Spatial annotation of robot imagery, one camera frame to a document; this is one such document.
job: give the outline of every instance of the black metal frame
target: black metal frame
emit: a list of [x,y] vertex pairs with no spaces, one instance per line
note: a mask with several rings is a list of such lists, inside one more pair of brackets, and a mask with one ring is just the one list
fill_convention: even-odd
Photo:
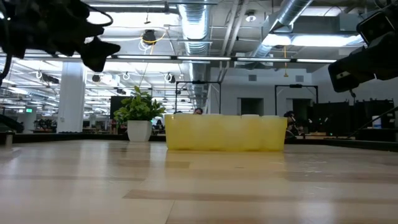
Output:
[[206,81],[176,81],[175,82],[175,112],[177,112],[177,92],[178,92],[178,84],[180,83],[192,83],[194,85],[206,85],[206,84],[218,84],[220,86],[219,89],[219,96],[220,100],[218,102],[218,110],[219,114],[221,114],[221,82],[206,82]]
[[274,96],[275,96],[275,115],[278,115],[278,96],[277,96],[277,89],[278,87],[289,87],[289,88],[303,88],[303,87],[312,87],[315,89],[316,93],[316,101],[318,103],[318,86],[317,85],[300,85],[300,84],[295,84],[295,85],[275,85],[274,87]]

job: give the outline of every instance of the ceiling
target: ceiling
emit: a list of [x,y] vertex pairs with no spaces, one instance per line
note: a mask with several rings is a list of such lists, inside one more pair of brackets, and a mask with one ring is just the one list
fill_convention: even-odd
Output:
[[[143,4],[142,1],[88,1],[90,4],[112,3],[114,5],[135,3]],[[336,17],[343,11],[357,15],[364,10],[370,2],[357,1],[314,1],[302,14],[302,16],[317,17]],[[210,36],[207,41],[210,45],[210,55],[220,56],[224,37],[226,35],[226,26],[231,18],[231,8],[233,1],[221,0],[217,5],[211,7],[210,13]],[[267,15],[279,10],[280,1],[249,1],[248,10],[253,10],[256,17],[255,21],[248,22],[243,19],[238,32],[237,41],[233,45],[232,54],[248,53],[256,49],[262,42],[262,27]],[[113,42],[121,46],[118,54],[131,55],[185,55],[183,30],[181,27],[181,18],[178,14],[149,13],[145,11],[137,12],[109,12],[113,17],[113,25],[105,29],[101,36],[102,40]],[[97,12],[92,12],[89,21],[92,23],[107,22],[105,16]],[[155,30],[156,38],[159,41],[150,48],[142,45],[141,35],[145,30]],[[347,56],[358,45],[345,47],[306,47],[297,45],[287,45],[285,47],[274,47],[270,54],[273,57],[287,58],[320,58],[337,59]],[[27,53],[36,54],[37,50],[29,50]],[[55,58],[46,60],[19,60],[13,59],[11,73],[7,76],[1,89],[2,105],[7,110],[21,111],[27,106],[38,106],[39,113],[46,115],[55,114],[58,108],[60,85],[43,82],[40,79],[42,74],[50,75],[62,82],[62,63],[65,58]],[[4,66],[4,59],[0,60],[1,66]],[[211,63],[211,78],[217,79],[219,63]],[[274,63],[265,67],[267,74],[276,74],[272,77],[273,82],[278,82],[278,78],[283,78],[284,72],[278,72],[285,69],[285,63]],[[287,68],[292,73],[311,74],[323,65],[319,64],[288,64]],[[231,64],[225,75],[226,84],[241,83],[240,74],[248,74],[247,70],[235,69]],[[255,74],[262,74],[263,70],[257,70]],[[132,92],[134,85],[140,85],[141,88],[152,88],[152,94],[158,100],[165,101],[168,112],[174,111],[174,88],[175,84],[167,82],[168,74],[174,75],[176,80],[190,81],[189,63],[146,63],[146,62],[106,62],[102,73],[87,71],[86,84],[86,105],[85,114],[109,114],[109,97],[120,95],[112,87],[118,86],[125,90],[127,95]],[[93,75],[101,77],[100,82],[93,81]],[[256,85],[266,85],[270,83],[269,78],[259,79]],[[24,86],[13,88],[12,85]],[[192,111],[195,106],[195,95],[190,85],[184,87],[181,95],[178,96],[178,106],[186,112]],[[203,88],[203,96],[206,95],[206,88]]]

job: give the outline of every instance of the pillar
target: pillar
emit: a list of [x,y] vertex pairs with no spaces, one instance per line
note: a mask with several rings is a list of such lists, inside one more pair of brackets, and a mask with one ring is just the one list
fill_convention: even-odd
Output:
[[63,62],[57,132],[82,132],[86,68],[79,62]]
[[36,107],[26,107],[24,111],[24,133],[33,133],[32,130],[35,129],[35,120],[36,120]]
[[95,114],[90,114],[90,127],[94,127],[95,128],[95,123],[96,123],[96,115]]

